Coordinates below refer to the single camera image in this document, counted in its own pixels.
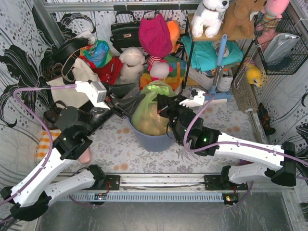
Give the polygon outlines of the green trash bag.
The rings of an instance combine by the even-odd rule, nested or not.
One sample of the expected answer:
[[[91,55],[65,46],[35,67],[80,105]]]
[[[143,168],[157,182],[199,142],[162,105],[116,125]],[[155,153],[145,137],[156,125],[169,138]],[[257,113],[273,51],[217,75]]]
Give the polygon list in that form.
[[[167,127],[169,120],[157,113],[157,96],[173,97],[173,89],[163,81],[153,81],[145,86],[139,93],[143,100],[131,117],[133,127],[146,135],[159,136],[171,132]]]

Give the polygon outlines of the blue trash bin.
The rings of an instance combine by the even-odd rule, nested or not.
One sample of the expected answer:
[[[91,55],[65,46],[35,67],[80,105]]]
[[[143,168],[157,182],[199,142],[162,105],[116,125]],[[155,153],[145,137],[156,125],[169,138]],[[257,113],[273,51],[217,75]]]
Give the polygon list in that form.
[[[128,124],[134,131],[135,136],[137,137],[140,145],[149,152],[162,152],[167,150],[175,142],[173,132],[166,133],[159,136],[151,136],[143,134],[137,131],[129,118],[127,118]]]

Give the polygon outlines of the blue floor squeegee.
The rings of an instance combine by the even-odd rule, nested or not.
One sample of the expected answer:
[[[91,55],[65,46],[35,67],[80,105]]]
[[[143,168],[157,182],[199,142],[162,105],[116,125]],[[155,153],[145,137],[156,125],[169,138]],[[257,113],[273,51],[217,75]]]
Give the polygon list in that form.
[[[229,93],[227,93],[227,92],[218,92],[217,93],[216,92],[216,84],[217,84],[218,78],[220,76],[220,73],[222,71],[221,63],[222,63],[222,60],[223,60],[224,50],[226,48],[227,37],[228,36],[226,34],[223,34],[223,36],[221,38],[221,43],[220,43],[220,47],[219,47],[219,51],[218,51],[216,73],[215,73],[215,76],[214,76],[212,88],[208,91],[208,94],[210,94],[210,95],[205,96],[204,102],[206,102],[206,103],[212,97],[213,97],[212,103],[226,103],[230,99]]]

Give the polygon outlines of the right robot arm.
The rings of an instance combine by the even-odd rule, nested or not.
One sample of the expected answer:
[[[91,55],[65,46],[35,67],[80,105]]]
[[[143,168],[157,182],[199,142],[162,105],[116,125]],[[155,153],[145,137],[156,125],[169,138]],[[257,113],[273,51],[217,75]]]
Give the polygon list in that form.
[[[270,146],[246,141],[207,128],[192,107],[208,104],[205,93],[193,98],[157,96],[157,112],[169,120],[177,144],[200,156],[225,155],[245,160],[242,166],[225,166],[220,174],[220,185],[230,187],[248,181],[267,179],[280,186],[296,185],[295,146],[291,142]]]

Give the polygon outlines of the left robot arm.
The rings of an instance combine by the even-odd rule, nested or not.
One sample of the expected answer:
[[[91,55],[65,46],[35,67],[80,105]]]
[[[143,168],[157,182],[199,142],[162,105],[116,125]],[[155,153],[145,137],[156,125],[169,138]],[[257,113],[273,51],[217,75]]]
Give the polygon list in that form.
[[[33,221],[65,196],[83,189],[96,190],[108,185],[106,175],[98,165],[90,165],[65,180],[56,183],[53,180],[89,148],[92,144],[89,136],[107,121],[108,112],[120,117],[130,117],[144,98],[143,95],[135,95],[118,99],[100,81],[77,81],[74,84],[48,88],[76,89],[87,96],[93,108],[87,113],[72,106],[61,110],[56,121],[61,134],[55,140],[50,139],[45,157],[20,183],[13,187],[4,187],[0,192],[4,199],[1,204],[12,204],[8,220]]]

